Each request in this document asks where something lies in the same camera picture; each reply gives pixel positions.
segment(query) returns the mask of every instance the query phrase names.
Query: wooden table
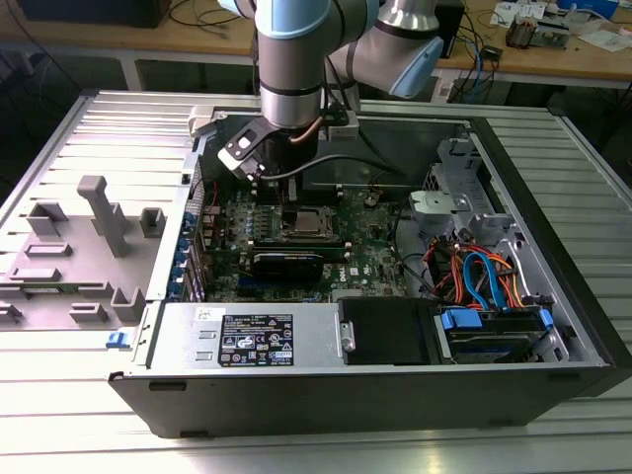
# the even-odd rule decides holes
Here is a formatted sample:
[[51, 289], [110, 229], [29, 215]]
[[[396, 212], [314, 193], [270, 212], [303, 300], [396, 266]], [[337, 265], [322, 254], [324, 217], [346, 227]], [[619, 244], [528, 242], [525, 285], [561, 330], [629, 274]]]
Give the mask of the wooden table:
[[[227, 33], [228, 38], [223, 39], [197, 27], [179, 25], [169, 17], [166, 17], [156, 29], [30, 22], [22, 15], [16, 0], [9, 1], [21, 23], [51, 54], [117, 59], [130, 91], [143, 89], [142, 78], [136, 65], [138, 60], [252, 64], [250, 45], [254, 25], [250, 20], [238, 19], [227, 24], [226, 30], [208, 28]], [[216, 0], [197, 0], [197, 9], [200, 12], [218, 8]], [[193, 10], [187, 5], [179, 8], [174, 15], [186, 23], [196, 22]], [[204, 19], [213, 22], [232, 16], [230, 12], [222, 11], [207, 15]], [[16, 25], [5, 0], [0, 0], [0, 50], [40, 52]]]
[[[509, 82], [563, 84], [585, 87], [625, 88], [632, 80], [632, 48], [607, 52], [577, 38], [571, 38], [566, 50], [549, 48], [514, 49], [505, 46], [506, 29], [489, 27], [491, 10], [496, 0], [466, 0], [475, 30], [485, 42], [504, 50], [496, 79]], [[197, 0], [200, 11], [217, 8], [215, 0]], [[237, 20], [228, 24], [228, 39], [195, 27], [179, 25], [168, 18], [154, 30], [118, 26], [74, 25], [55, 22], [28, 22], [16, 6], [28, 31], [51, 53], [113, 57], [120, 61], [129, 90], [142, 90], [142, 80], [136, 61], [140, 59], [250, 64], [252, 22]], [[192, 9], [185, 6], [176, 12], [177, 18], [193, 23]], [[221, 20], [228, 14], [205, 17]], [[616, 22], [630, 22], [632, 13], [619, 9]], [[612, 25], [617, 30], [620, 25]], [[444, 101], [453, 82], [472, 67], [465, 43], [458, 41], [453, 55], [437, 65], [439, 77], [434, 99]], [[0, 49], [35, 52], [32, 44], [15, 24], [0, 0]]]
[[[466, 0], [475, 31], [483, 37], [485, 44], [503, 50], [496, 80], [613, 89], [627, 88], [632, 81], [630, 47], [618, 52], [608, 52], [577, 37], [571, 37], [566, 49], [507, 47], [507, 29], [490, 26], [492, 11], [497, 3], [497, 0]], [[632, 24], [632, 13], [619, 8], [612, 21]], [[465, 18], [461, 25], [469, 28], [469, 22]], [[621, 26], [611, 24], [606, 28], [617, 32]], [[439, 62], [435, 97], [440, 95], [440, 90], [448, 91], [454, 80], [463, 77], [472, 68], [473, 61], [466, 47], [464, 42], [458, 41], [452, 56]], [[491, 70], [489, 62], [486, 70]]]

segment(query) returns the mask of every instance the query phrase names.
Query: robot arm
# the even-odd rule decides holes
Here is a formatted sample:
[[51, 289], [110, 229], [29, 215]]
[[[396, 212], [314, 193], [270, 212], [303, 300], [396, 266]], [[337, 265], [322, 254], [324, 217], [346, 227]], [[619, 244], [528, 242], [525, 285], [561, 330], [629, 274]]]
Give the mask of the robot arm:
[[265, 172], [268, 161], [276, 161], [283, 172], [316, 155], [318, 133], [299, 144], [292, 137], [321, 116], [326, 57], [331, 56], [344, 82], [408, 98], [421, 90], [442, 50], [442, 40], [435, 37], [436, 0], [388, 0], [381, 10], [379, 0], [219, 3], [254, 18], [258, 31], [262, 117], [218, 155], [233, 174], [251, 181]]

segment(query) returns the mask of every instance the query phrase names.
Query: circuit board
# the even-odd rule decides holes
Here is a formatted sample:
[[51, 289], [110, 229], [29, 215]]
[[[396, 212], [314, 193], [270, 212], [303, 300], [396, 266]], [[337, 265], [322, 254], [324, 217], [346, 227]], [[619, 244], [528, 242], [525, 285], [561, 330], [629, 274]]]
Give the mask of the circuit board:
[[335, 206], [320, 207], [331, 228], [329, 237], [340, 239], [342, 248], [317, 243], [292, 247], [326, 257], [317, 282], [283, 283], [253, 280], [244, 267], [254, 240], [273, 243], [281, 232], [279, 205], [257, 205], [246, 193], [235, 195], [215, 209], [216, 240], [207, 255], [213, 277], [207, 301], [221, 302], [334, 302], [345, 296], [405, 296], [406, 283], [391, 250], [392, 220], [388, 202], [365, 205], [368, 191], [347, 190]]

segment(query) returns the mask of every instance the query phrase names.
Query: slotted metal table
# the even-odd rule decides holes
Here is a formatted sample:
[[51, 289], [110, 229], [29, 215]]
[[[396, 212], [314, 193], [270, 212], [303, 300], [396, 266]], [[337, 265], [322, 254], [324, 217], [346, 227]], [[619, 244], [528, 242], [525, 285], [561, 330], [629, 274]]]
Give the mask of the slotted metal table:
[[[82, 97], [0, 209], [0, 275], [31, 231], [35, 202], [90, 212], [76, 196], [99, 173], [126, 215], [168, 214], [191, 149], [193, 106], [256, 106], [250, 97], [101, 92]], [[540, 109], [366, 102], [377, 113], [485, 118], [632, 350], [632, 193], [566, 119]], [[161, 439], [105, 376], [127, 352], [110, 331], [0, 332], [2, 472], [517, 473], [632, 470], [632, 381], [575, 399], [525, 428]]]

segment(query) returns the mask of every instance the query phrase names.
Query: sticker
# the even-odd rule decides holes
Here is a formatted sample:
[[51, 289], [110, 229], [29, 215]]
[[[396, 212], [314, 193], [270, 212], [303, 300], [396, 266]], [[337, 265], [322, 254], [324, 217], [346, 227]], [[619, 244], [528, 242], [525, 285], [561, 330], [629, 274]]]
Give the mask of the sticker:
[[219, 364], [222, 367], [294, 365], [292, 324], [291, 314], [224, 315]]
[[226, 314], [226, 308], [198, 308], [196, 321], [220, 321]]

